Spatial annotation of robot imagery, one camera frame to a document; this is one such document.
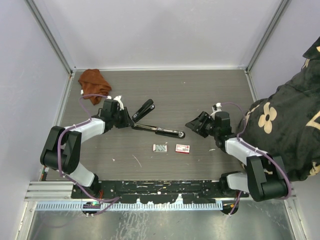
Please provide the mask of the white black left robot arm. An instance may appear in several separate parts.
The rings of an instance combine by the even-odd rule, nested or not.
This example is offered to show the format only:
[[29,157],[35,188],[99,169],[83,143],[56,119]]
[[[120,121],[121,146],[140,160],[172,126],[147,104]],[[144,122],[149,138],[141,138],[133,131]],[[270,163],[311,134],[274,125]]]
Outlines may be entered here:
[[68,127],[52,127],[40,155],[40,163],[71,178],[82,186],[82,192],[88,198],[95,198],[100,193],[99,178],[80,163],[82,143],[114,127],[122,129],[133,124],[122,97],[108,97],[102,110],[87,121]]

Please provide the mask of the red white staple box sleeve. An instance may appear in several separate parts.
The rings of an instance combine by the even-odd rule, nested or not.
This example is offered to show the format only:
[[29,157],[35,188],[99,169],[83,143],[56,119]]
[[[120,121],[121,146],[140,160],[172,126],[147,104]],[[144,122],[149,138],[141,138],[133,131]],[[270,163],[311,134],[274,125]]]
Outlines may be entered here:
[[175,152],[181,153],[181,154],[189,154],[190,153],[190,145],[176,144]]

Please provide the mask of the black stapler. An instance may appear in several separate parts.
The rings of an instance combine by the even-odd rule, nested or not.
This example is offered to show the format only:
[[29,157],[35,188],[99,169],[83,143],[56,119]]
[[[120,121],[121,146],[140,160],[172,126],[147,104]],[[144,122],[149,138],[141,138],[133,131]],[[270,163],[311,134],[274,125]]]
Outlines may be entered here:
[[143,117],[145,117],[148,113],[155,109],[154,101],[152,99],[148,99],[132,116],[132,121],[137,123]]
[[154,132],[156,135],[170,137],[170,138],[184,139],[186,137],[185,132],[183,132],[182,130],[169,129],[169,128],[144,125],[144,124],[138,124],[138,123],[135,123],[132,126],[132,128],[134,130]]

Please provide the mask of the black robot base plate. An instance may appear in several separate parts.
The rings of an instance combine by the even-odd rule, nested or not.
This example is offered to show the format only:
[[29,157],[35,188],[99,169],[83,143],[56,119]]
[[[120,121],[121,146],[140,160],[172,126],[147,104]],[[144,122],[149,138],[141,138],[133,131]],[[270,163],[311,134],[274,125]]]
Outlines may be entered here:
[[215,203],[218,199],[235,199],[238,190],[222,190],[222,185],[214,180],[103,180],[99,189],[86,190],[101,199],[119,197],[122,204],[173,204],[182,197],[183,204]]

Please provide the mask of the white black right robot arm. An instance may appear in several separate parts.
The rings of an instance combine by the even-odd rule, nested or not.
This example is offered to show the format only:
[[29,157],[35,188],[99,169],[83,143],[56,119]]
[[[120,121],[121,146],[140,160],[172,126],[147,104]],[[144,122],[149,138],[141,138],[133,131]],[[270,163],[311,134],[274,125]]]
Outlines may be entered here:
[[214,137],[220,150],[244,164],[245,173],[221,175],[219,191],[223,196],[231,197],[237,190],[250,194],[256,202],[291,196],[292,187],[282,157],[271,156],[234,134],[228,112],[216,111],[210,115],[203,111],[185,126],[203,138]]

